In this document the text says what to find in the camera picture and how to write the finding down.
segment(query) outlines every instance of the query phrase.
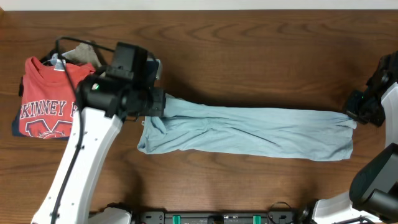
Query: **white wall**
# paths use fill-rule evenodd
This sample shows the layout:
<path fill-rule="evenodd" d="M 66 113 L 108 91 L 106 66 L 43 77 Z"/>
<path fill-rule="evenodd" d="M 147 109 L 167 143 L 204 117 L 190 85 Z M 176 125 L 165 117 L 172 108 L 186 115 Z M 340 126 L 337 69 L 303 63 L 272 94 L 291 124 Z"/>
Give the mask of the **white wall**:
<path fill-rule="evenodd" d="M 398 9 L 398 0 L 0 0 L 5 11 Z"/>

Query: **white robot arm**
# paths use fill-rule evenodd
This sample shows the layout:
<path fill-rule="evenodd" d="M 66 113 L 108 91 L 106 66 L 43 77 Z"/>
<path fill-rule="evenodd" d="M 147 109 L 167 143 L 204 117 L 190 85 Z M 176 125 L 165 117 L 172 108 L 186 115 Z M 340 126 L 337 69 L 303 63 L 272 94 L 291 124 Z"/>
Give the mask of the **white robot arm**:
<path fill-rule="evenodd" d="M 398 181 L 397 56 L 395 52 L 382 57 L 368 89 L 354 91 L 345 106 L 345 112 L 360 123 L 380 126 L 385 116 L 386 149 L 358 173 L 349 192 L 315 204 L 315 223 L 359 223 L 359 217 L 398 222 L 398 199 L 389 194 Z"/>
<path fill-rule="evenodd" d="M 85 42 L 70 37 L 62 39 Z M 89 218 L 90 203 L 105 157 L 126 116 L 163 115 L 165 93 L 154 88 L 155 80 L 160 78 L 161 63 L 147 50 L 135 45 L 119 42 L 116 50 L 95 46 L 114 52 L 113 62 L 79 83 L 76 102 L 79 100 L 82 110 L 73 115 L 67 148 L 32 224 L 131 223 L 131 212 L 117 208 L 107 208 Z M 61 55 L 59 40 L 56 49 Z M 105 71 L 106 76 L 100 77 L 99 74 Z M 76 149 L 80 138 L 81 147 Z"/>

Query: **wooden table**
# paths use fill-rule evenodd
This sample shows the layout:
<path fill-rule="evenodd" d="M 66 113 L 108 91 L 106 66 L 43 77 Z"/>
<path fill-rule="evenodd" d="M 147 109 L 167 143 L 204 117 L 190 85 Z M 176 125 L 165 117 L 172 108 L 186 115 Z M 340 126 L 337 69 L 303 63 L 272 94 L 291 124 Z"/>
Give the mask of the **wooden table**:
<path fill-rule="evenodd" d="M 0 223 L 29 223 L 42 203 L 65 141 L 17 138 L 24 60 L 70 35 L 113 48 L 151 49 L 160 85 L 174 96 L 223 106 L 340 111 L 363 90 L 382 55 L 398 50 L 395 11 L 6 12 L 0 22 Z M 312 162 L 200 151 L 147 156 L 139 123 L 126 123 L 106 158 L 92 210 L 123 201 L 136 209 L 265 210 L 300 206 L 349 189 L 384 149 L 385 127 L 359 125 L 350 160 Z"/>

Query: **folded shirt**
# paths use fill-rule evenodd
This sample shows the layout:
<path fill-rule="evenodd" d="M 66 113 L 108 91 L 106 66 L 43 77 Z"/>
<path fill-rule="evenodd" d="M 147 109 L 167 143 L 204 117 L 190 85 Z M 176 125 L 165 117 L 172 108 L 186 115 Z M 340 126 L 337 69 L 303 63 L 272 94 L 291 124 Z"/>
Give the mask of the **folded shirt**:
<path fill-rule="evenodd" d="M 66 67 L 75 88 L 95 71 L 90 63 L 81 66 L 67 63 Z M 44 139 L 69 136 L 77 106 L 65 73 L 31 57 L 25 62 L 23 86 L 19 132 Z"/>
<path fill-rule="evenodd" d="M 145 117 L 137 146 L 146 154 L 197 149 L 206 152 L 301 158 L 349 159 L 356 122 L 331 111 L 227 108 L 167 95 L 164 117 Z"/>

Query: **gray cloth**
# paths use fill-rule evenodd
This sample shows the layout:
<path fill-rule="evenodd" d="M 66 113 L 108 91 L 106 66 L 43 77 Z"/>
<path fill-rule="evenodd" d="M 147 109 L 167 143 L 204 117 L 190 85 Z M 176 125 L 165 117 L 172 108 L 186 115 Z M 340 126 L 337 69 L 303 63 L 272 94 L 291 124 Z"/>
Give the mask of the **gray cloth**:
<path fill-rule="evenodd" d="M 164 117 L 145 117 L 146 154 L 197 149 L 313 161 L 349 159 L 356 122 L 331 111 L 227 108 L 167 95 Z"/>
<path fill-rule="evenodd" d="M 101 66 L 94 48 L 88 44 L 81 43 L 74 50 L 63 54 L 63 56 L 73 63 L 91 63 L 95 69 Z"/>

